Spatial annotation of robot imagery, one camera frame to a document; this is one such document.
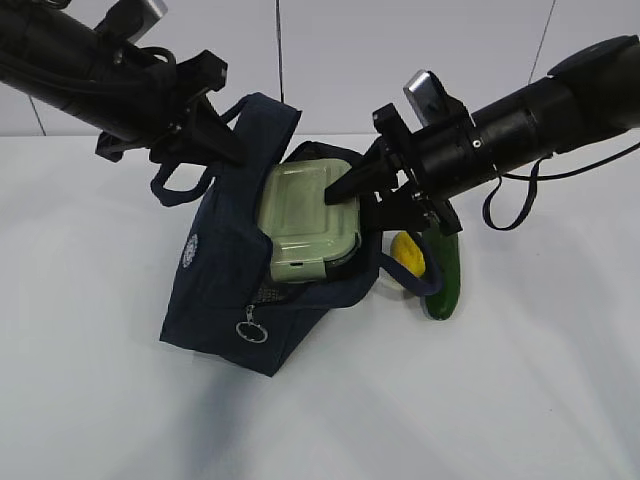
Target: key ring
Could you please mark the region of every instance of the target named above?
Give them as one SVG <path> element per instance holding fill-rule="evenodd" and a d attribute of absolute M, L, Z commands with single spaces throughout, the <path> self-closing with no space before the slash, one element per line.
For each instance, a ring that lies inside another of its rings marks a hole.
<path fill-rule="evenodd" d="M 269 339 L 269 332 L 262 325 L 255 322 L 240 322 L 236 325 L 236 332 L 244 341 L 261 345 Z"/>

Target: black robotic arm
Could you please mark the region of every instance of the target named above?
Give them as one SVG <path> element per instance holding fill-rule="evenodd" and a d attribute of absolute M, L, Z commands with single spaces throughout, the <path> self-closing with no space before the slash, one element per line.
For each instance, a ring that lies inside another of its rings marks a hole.
<path fill-rule="evenodd" d="M 451 197 L 640 126 L 640 43 L 624 36 L 589 47 L 472 115 L 431 72 L 419 72 L 405 92 L 424 128 L 411 133 L 393 105 L 375 112 L 380 138 L 359 168 L 327 189 L 326 201 L 377 192 L 382 200 L 367 212 L 370 228 L 423 231 L 436 217 L 451 234 L 462 229 Z M 409 181 L 398 188 L 401 170 Z M 530 203 L 537 174 L 536 168 Z"/>
<path fill-rule="evenodd" d="M 205 96 L 224 87 L 227 64 L 209 51 L 178 64 L 166 49 L 135 46 L 164 13 L 160 0 L 120 0 L 95 29 L 66 15 L 69 3 L 0 0 L 1 81 L 102 129 L 97 153 L 111 161 L 150 149 L 161 182 L 180 163 L 242 164 L 243 146 Z M 474 114 L 430 72 L 405 91 L 424 128 L 409 131 L 393 105 L 375 112 L 380 137 L 325 200 L 377 192 L 377 206 L 362 212 L 368 228 L 422 231 L 435 220 L 455 233 L 451 197 L 640 126 L 640 43 L 625 36 L 589 47 Z M 399 171 L 409 179 L 401 187 Z"/>

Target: bag strap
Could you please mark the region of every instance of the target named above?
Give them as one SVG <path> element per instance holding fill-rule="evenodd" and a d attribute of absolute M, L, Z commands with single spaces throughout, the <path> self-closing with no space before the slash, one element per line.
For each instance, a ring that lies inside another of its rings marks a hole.
<path fill-rule="evenodd" d="M 429 280 L 423 280 L 416 277 L 407 268 L 400 264 L 397 260 L 390 257 L 386 253 L 380 253 L 380 266 L 391 275 L 400 285 L 409 290 L 417 297 L 430 297 L 439 293 L 444 287 L 442 271 L 436 261 L 431 248 L 422 235 L 415 232 L 407 232 L 411 239 L 418 246 L 424 256 L 425 265 Z"/>
<path fill-rule="evenodd" d="M 220 119 L 224 123 L 230 123 L 238 115 L 242 113 L 242 110 L 249 102 L 250 95 L 241 98 L 238 103 L 231 107 L 226 113 L 220 116 Z M 163 163 L 158 170 L 158 173 L 151 181 L 151 191 L 160 200 L 160 203 L 165 207 L 175 207 L 184 203 L 190 203 L 198 198 L 202 197 L 211 186 L 211 182 L 214 177 L 220 175 L 224 170 L 223 165 L 219 165 L 217 162 L 209 165 L 202 173 L 200 180 L 195 187 L 188 191 L 176 191 L 170 190 L 165 187 L 169 179 L 173 176 L 182 162 L 176 163 Z"/>

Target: black cable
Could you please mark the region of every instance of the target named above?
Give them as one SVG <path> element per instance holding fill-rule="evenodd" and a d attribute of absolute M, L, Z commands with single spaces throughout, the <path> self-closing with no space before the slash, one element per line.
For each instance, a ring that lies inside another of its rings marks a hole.
<path fill-rule="evenodd" d="M 70 3 L 71 0 L 42 0 L 42 4 L 52 10 L 64 10 Z"/>
<path fill-rule="evenodd" d="M 575 177 L 576 175 L 580 175 L 581 173 L 585 173 L 590 170 L 595 170 L 596 168 L 607 165 L 608 163 L 614 162 L 622 157 L 626 157 L 627 155 L 635 152 L 636 150 L 640 150 L 640 142 L 636 143 L 635 145 L 632 145 L 626 150 L 618 152 L 615 155 L 611 155 L 610 157 L 607 157 L 604 160 L 601 160 L 599 162 L 592 163 L 591 165 L 587 165 L 582 168 L 578 168 L 577 170 L 571 170 L 570 172 L 558 173 L 556 175 L 543 175 L 543 176 L 539 175 L 540 163 L 542 163 L 544 159 L 538 160 L 535 163 L 535 165 L 533 166 L 533 169 L 531 170 L 531 175 L 529 176 L 513 175 L 509 173 L 506 173 L 504 175 L 498 175 L 498 186 L 489 194 L 489 196 L 485 200 L 484 205 L 482 207 L 482 216 L 484 218 L 484 221 L 489 227 L 491 227 L 494 230 L 500 230 L 503 232 L 515 230 L 520 225 L 522 225 L 522 223 L 524 223 L 526 218 L 531 213 L 531 209 L 538 195 L 538 182 L 562 180 L 565 178 Z M 529 190 L 527 192 L 527 199 L 524 202 L 524 206 L 522 207 L 522 210 L 520 211 L 520 214 L 518 215 L 516 220 L 507 227 L 498 227 L 496 226 L 496 224 L 493 222 L 493 219 L 491 218 L 491 202 L 493 201 L 494 197 L 498 193 L 498 190 L 500 190 L 500 187 L 502 186 L 503 177 L 509 178 L 511 180 L 520 180 L 523 182 L 529 182 Z"/>
<path fill-rule="evenodd" d="M 538 182 L 548 182 L 551 180 L 562 180 L 565 178 L 575 177 L 576 175 L 580 175 L 582 173 L 589 172 L 591 170 L 595 170 L 596 168 L 603 167 L 611 162 L 619 160 L 622 157 L 626 157 L 627 155 L 635 152 L 636 150 L 640 150 L 640 142 L 632 145 L 631 147 L 623 150 L 621 152 L 616 153 L 615 155 L 611 155 L 610 157 L 605 158 L 604 160 L 600 160 L 599 162 L 592 163 L 591 165 L 587 165 L 582 168 L 578 168 L 577 170 L 571 170 L 570 172 L 558 173 L 556 175 L 541 175 L 537 177 Z M 509 178 L 511 180 L 520 180 L 523 182 L 531 181 L 532 177 L 526 175 L 514 175 L 512 173 L 505 173 L 503 175 L 505 178 Z"/>
<path fill-rule="evenodd" d="M 39 67 L 34 67 L 4 52 L 0 52 L 0 69 L 7 70 L 18 77 L 24 77 L 53 88 L 59 88 L 68 92 L 87 93 L 90 95 L 121 94 L 123 92 L 149 88 L 149 83 L 145 81 L 98 83 L 65 77 Z"/>
<path fill-rule="evenodd" d="M 141 48 L 143 52 L 149 53 L 154 57 L 162 57 L 164 58 L 169 65 L 172 67 L 178 66 L 178 61 L 176 60 L 176 56 L 171 52 L 171 50 L 167 50 L 163 47 L 144 47 Z"/>

